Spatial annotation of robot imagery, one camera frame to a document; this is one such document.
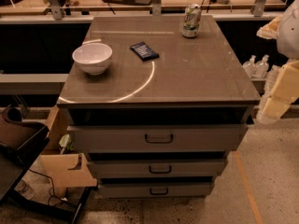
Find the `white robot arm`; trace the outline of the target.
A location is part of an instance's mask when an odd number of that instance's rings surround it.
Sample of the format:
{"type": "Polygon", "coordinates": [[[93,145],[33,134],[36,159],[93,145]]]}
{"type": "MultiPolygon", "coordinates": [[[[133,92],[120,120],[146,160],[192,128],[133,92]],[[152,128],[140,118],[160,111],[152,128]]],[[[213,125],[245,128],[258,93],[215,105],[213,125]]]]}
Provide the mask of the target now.
{"type": "Polygon", "coordinates": [[[299,98],[299,0],[262,27],[257,36],[275,38],[278,52],[288,58],[281,67],[274,66],[268,73],[258,105],[256,119],[270,124],[279,120],[299,98]]]}

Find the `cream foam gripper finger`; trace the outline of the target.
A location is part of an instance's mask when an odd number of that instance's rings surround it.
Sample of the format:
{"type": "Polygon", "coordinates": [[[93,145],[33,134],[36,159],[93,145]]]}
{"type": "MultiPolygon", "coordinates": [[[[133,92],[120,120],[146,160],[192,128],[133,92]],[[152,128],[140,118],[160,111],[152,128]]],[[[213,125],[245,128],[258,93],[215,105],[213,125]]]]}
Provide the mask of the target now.
{"type": "Polygon", "coordinates": [[[290,60],[267,76],[256,119],[261,124],[279,120],[299,98],[299,61],[290,60]]]}
{"type": "Polygon", "coordinates": [[[278,26],[282,19],[282,16],[279,15],[270,22],[268,22],[266,25],[261,27],[256,35],[263,39],[276,39],[278,34],[278,26]]]}

